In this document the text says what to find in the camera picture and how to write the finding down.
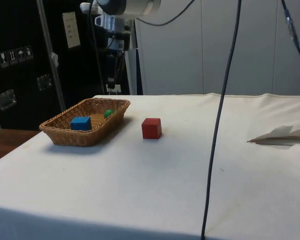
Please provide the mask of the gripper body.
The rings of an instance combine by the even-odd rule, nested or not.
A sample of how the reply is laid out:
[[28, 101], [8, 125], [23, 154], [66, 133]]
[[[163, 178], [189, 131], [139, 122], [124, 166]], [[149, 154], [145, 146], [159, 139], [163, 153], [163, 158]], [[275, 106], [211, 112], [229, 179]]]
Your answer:
[[131, 35], [129, 32], [107, 32], [106, 48], [112, 51], [128, 51]]

